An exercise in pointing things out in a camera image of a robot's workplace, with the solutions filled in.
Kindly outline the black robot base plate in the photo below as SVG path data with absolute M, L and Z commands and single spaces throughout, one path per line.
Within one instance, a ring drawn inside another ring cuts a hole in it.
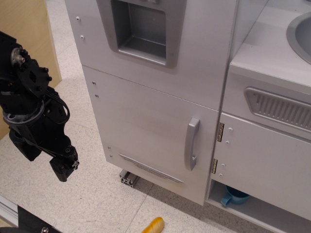
M 58 229 L 34 214 L 0 196 L 0 219 L 9 226 L 1 226 L 1 233 L 60 233 Z

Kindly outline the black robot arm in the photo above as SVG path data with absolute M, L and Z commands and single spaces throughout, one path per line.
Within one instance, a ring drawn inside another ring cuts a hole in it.
M 0 34 L 0 106 L 9 137 L 33 161 L 45 152 L 61 182 L 78 168 L 78 153 L 64 133 L 70 111 L 49 86 L 49 70 L 40 67 L 17 40 Z

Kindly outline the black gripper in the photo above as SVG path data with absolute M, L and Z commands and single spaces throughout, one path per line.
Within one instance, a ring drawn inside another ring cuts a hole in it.
M 50 120 L 44 114 L 36 117 L 8 115 L 9 137 L 17 149 L 33 161 L 42 151 L 51 155 L 50 165 L 61 182 L 79 166 L 78 155 L 64 134 L 65 121 Z

